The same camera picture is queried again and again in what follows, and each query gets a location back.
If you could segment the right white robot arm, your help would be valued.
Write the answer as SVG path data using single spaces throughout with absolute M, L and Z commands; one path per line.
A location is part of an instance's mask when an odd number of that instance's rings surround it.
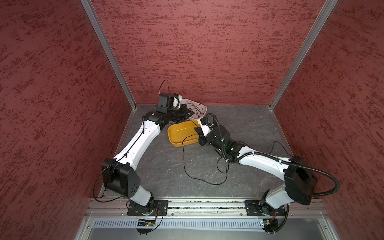
M 310 169 L 299 156 L 280 158 L 251 149 L 235 142 L 222 126 L 195 127 L 201 146 L 212 146 L 227 164 L 241 164 L 269 173 L 284 183 L 267 190 L 258 202 L 256 211 L 260 215 L 270 216 L 283 206 L 298 203 L 310 205 L 318 182 L 314 170 Z

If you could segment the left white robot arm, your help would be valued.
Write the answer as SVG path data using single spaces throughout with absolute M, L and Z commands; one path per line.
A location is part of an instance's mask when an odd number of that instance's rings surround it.
M 164 113 L 150 111 L 142 118 L 142 125 L 131 141 L 113 159 L 102 163 L 103 185 L 107 190 L 125 197 L 139 207 L 143 215 L 155 211 L 153 194 L 141 186 L 141 179 L 136 173 L 139 162 L 151 142 L 170 122 L 181 123 L 194 115 L 187 105 Z

